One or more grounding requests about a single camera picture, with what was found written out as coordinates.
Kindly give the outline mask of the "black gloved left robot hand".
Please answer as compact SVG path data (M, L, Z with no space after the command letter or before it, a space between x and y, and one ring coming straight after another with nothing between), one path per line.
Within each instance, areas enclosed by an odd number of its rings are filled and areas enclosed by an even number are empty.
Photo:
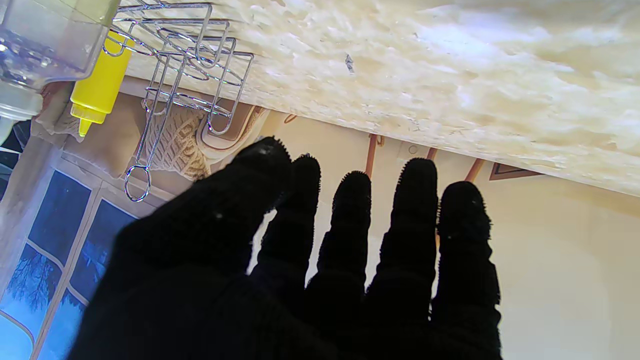
M371 180L348 173L306 281L320 166L265 137L115 237L69 360L500 360L482 194L410 159L366 285Z

